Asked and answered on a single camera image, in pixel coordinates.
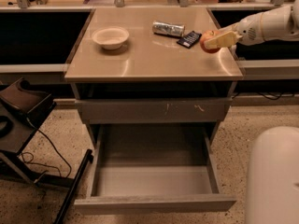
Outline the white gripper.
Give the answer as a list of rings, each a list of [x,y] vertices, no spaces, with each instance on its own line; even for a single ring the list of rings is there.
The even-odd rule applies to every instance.
[[[206,49],[228,48],[239,42],[245,46],[262,44],[264,42],[262,32],[262,13],[256,13],[239,22],[219,29],[219,33],[211,31],[204,42]]]

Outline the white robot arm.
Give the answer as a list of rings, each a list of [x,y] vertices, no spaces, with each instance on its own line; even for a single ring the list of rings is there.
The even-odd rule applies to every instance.
[[[201,36],[200,45],[206,52],[217,52],[236,43],[253,46],[272,40],[299,40],[299,0],[291,6],[247,16],[220,30],[206,31]]]

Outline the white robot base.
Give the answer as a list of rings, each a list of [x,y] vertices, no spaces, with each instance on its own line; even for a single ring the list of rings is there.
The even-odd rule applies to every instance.
[[[299,224],[299,129],[275,127],[252,145],[245,224]]]

